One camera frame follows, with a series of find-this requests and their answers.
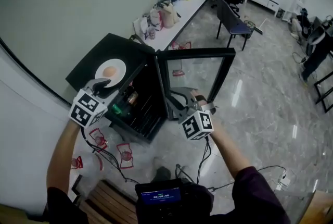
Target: black pants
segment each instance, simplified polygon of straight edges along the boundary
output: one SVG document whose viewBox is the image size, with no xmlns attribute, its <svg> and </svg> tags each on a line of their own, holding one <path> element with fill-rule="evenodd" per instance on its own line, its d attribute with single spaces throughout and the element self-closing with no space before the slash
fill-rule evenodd
<svg viewBox="0 0 333 224">
<path fill-rule="evenodd" d="M 316 49 L 308 60 L 304 63 L 305 70 L 302 72 L 304 81 L 308 80 L 308 77 L 319 67 L 319 65 L 325 60 L 329 53 L 328 45 L 317 45 Z"/>
</svg>

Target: red object on floor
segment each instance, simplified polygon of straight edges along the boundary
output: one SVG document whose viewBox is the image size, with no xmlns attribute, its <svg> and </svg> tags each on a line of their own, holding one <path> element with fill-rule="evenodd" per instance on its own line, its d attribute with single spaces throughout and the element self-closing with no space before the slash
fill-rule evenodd
<svg viewBox="0 0 333 224">
<path fill-rule="evenodd" d="M 187 42 L 184 45 L 180 45 L 176 42 L 172 42 L 172 50 L 184 50 L 184 49 L 191 49 L 192 48 L 192 43 L 191 42 Z M 183 71 L 183 64 L 182 64 L 182 60 L 181 60 L 181 68 L 180 69 L 175 69 L 172 71 L 172 76 L 174 77 L 180 77 L 185 75 L 185 72 Z"/>
<path fill-rule="evenodd" d="M 133 168 L 133 156 L 132 156 L 132 150 L 129 143 L 121 143 L 117 145 L 117 149 L 120 153 L 121 162 L 120 162 L 120 168 L 126 169 L 126 168 Z"/>
<path fill-rule="evenodd" d="M 99 130 L 99 128 L 92 130 L 91 132 L 89 132 L 89 135 L 91 136 L 91 138 L 93 138 L 93 140 L 95 141 L 95 143 L 97 144 L 98 147 L 105 149 L 107 146 L 107 141 L 104 138 L 103 133 L 101 133 L 101 131 Z"/>
<path fill-rule="evenodd" d="M 71 169 L 83 168 L 81 156 L 78 156 L 78 158 L 72 158 L 72 166 L 73 166 L 73 168 L 71 168 Z"/>
</svg>

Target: glass fridge door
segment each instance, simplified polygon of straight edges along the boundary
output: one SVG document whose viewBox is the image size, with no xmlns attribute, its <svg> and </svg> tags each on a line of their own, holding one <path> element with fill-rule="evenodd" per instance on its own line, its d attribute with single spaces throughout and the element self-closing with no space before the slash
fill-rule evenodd
<svg viewBox="0 0 333 224">
<path fill-rule="evenodd" d="M 198 89 L 208 102 L 216 98 L 236 56 L 233 48 L 199 48 L 170 50 L 158 53 L 158 64 L 165 95 L 175 97 L 183 106 L 182 96 L 171 93 L 170 88 Z M 176 115 L 169 105 L 168 118 Z"/>
</svg>

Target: fridge door frame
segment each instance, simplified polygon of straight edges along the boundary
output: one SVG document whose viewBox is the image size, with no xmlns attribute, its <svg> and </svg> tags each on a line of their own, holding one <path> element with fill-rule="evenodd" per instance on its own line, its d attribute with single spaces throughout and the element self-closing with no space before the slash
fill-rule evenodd
<svg viewBox="0 0 333 224">
<path fill-rule="evenodd" d="M 208 97 L 206 97 L 207 101 L 210 103 L 215 100 L 219 90 L 221 89 L 235 56 L 236 51 L 234 48 L 196 48 L 157 52 L 159 74 L 161 76 L 162 84 L 161 88 L 164 97 L 166 97 L 166 95 L 171 95 L 168 60 L 223 57 L 223 61 L 221 62 L 219 70 L 216 74 L 212 89 L 210 90 Z M 173 116 L 173 110 L 171 107 L 167 103 L 165 103 L 165 105 L 168 119 L 176 120 L 177 118 Z"/>
</svg>

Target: black cable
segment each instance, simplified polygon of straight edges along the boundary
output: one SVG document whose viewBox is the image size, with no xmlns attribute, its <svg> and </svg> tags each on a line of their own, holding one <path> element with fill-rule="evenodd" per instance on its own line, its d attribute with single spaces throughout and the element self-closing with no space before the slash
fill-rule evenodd
<svg viewBox="0 0 333 224">
<path fill-rule="evenodd" d="M 175 169 L 175 177 L 176 179 L 178 179 L 178 173 L 177 173 L 177 169 L 179 169 L 186 177 L 189 178 L 189 180 L 194 183 L 194 180 L 181 168 L 180 164 L 176 164 L 176 169 Z"/>
<path fill-rule="evenodd" d="M 298 55 L 298 57 L 301 59 L 301 61 L 297 62 L 296 59 L 295 59 L 295 57 L 294 57 L 294 54 Z M 301 64 L 301 63 L 305 62 L 305 58 L 302 58 L 302 57 L 301 57 L 298 53 L 296 53 L 296 52 L 293 52 L 293 53 L 292 53 L 292 59 L 293 59 L 293 60 L 295 61 L 295 63 L 297 63 L 297 64 Z"/>
<path fill-rule="evenodd" d="M 137 182 L 136 180 L 133 180 L 133 179 L 130 179 L 130 178 L 127 178 L 125 177 L 125 175 L 123 174 L 123 172 L 121 171 L 121 168 L 119 166 L 119 163 L 118 163 L 118 160 L 116 159 L 116 157 L 114 155 L 112 155 L 109 151 L 105 150 L 105 149 L 102 149 L 92 143 L 90 143 L 85 134 L 84 134 L 84 128 L 81 127 L 81 134 L 82 134 L 82 137 L 83 139 L 85 140 L 85 142 L 92 148 L 94 149 L 95 151 L 98 151 L 98 153 L 105 159 L 107 160 L 109 163 L 111 163 L 115 168 L 116 170 L 119 171 L 120 175 L 123 177 L 123 179 L 125 180 L 125 182 L 133 182 L 133 183 L 136 183 L 136 184 L 140 184 L 139 182 Z M 111 157 L 112 160 L 114 161 L 114 163 L 111 162 L 111 160 L 109 160 L 104 154 L 102 154 L 101 152 L 103 152 L 104 154 L 106 154 L 107 156 Z"/>
<path fill-rule="evenodd" d="M 285 168 L 285 167 L 282 167 L 282 166 L 279 166 L 279 165 L 274 165 L 274 166 L 264 167 L 264 168 L 258 169 L 258 171 L 263 170 L 263 169 L 266 169 L 266 168 L 274 168 L 274 167 L 282 168 L 282 169 L 285 170 L 285 175 L 282 177 L 283 179 L 287 176 L 287 170 L 286 170 L 286 168 Z M 224 188 L 224 187 L 226 187 L 226 186 L 229 186 L 229 185 L 231 185 L 231 184 L 234 184 L 234 183 L 235 183 L 235 182 L 231 182 L 231 183 L 228 183 L 228 184 L 226 184 L 226 185 L 223 185 L 223 186 L 221 186 L 221 187 L 217 187 L 217 188 L 215 188 L 215 187 L 209 187 L 209 188 L 207 188 L 207 190 L 212 190 L 211 192 L 215 192 L 216 190 L 222 189 L 222 188 Z"/>
<path fill-rule="evenodd" d="M 212 148 L 211 148 L 210 145 L 209 145 L 209 138 L 208 138 L 208 136 L 205 137 L 205 139 L 206 139 L 206 146 L 205 146 L 205 148 L 204 148 L 202 161 L 200 162 L 200 164 L 199 164 L 199 168 L 198 168 L 197 184 L 199 184 L 199 180 L 200 180 L 201 166 L 202 166 L 203 162 L 205 162 L 205 161 L 208 159 L 208 157 L 210 157 L 210 155 L 212 154 Z M 207 153 L 208 150 L 209 150 L 209 154 L 208 154 L 208 156 L 205 158 L 204 156 L 205 156 L 205 154 Z"/>
<path fill-rule="evenodd" d="M 206 145 L 204 147 L 204 151 L 203 151 L 203 157 L 202 157 L 202 160 L 199 164 L 199 168 L 198 168 L 198 175 L 197 175 L 197 184 L 199 184 L 199 180 L 200 180 L 200 172 L 201 172 L 201 166 L 203 164 L 203 162 L 205 162 L 208 157 L 210 157 L 210 155 L 212 154 L 212 148 L 210 147 L 210 144 L 209 144 L 209 138 L 208 136 L 205 137 L 205 140 L 206 140 Z M 181 168 L 181 166 L 179 164 L 176 165 L 176 169 L 175 169 L 175 177 L 178 179 L 178 173 L 177 173 L 177 170 L 180 170 L 180 172 L 182 172 L 186 177 L 189 178 L 189 180 L 192 182 L 192 183 L 195 183 L 194 180 Z"/>
</svg>

